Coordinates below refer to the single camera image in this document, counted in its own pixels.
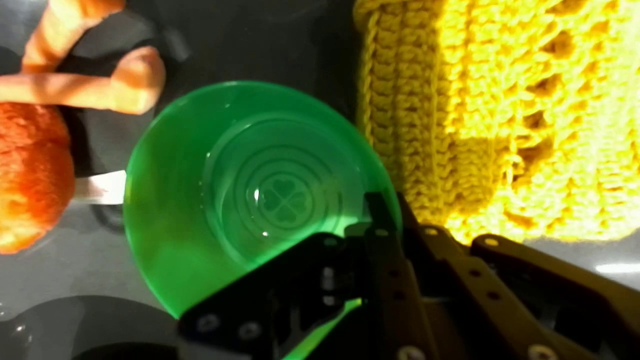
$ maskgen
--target yellow crochet fabric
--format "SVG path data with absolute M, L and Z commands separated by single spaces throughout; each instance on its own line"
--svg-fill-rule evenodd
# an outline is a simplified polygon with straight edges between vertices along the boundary
M 358 126 L 459 242 L 640 223 L 640 0 L 358 0 Z

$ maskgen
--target plastic utensil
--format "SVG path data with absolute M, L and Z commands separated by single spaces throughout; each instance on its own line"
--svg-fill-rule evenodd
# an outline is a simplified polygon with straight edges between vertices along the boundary
M 147 285 L 180 316 L 311 232 L 365 222 L 389 177 L 325 104 L 273 84 L 226 82 L 170 104 L 127 163 L 125 233 Z

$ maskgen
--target orange object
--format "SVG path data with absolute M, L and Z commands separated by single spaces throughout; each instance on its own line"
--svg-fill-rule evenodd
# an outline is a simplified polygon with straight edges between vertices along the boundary
M 125 0 L 49 0 L 29 36 L 21 72 L 0 75 L 0 254 L 38 244 L 73 196 L 70 136 L 53 106 L 143 113 L 163 88 L 150 45 L 131 49 L 109 77 L 55 74 L 81 38 Z
M 16 254 L 55 225 L 73 163 L 55 108 L 0 104 L 0 128 L 0 254 Z

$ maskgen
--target dark countertop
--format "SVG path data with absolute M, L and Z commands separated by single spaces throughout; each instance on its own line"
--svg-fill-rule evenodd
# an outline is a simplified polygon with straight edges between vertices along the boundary
M 44 0 L 0 0 L 0 74 L 16 72 Z M 130 0 L 86 34 L 65 69 L 107 74 L 125 49 L 153 42 L 170 60 L 159 108 L 220 80 L 294 85 L 354 118 L 352 0 Z M 153 113 L 65 110 L 80 173 L 122 169 Z M 640 242 L 536 242 L 574 264 L 635 264 L 616 276 L 640 287 Z M 70 358 L 122 340 L 173 342 L 127 254 L 119 208 L 71 205 L 38 247 L 0 258 L 0 348 L 5 360 Z

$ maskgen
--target orange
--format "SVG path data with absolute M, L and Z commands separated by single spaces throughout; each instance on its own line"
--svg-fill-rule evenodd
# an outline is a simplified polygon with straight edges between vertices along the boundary
M 59 112 L 0 104 L 0 254 L 39 242 L 71 196 L 73 161 Z

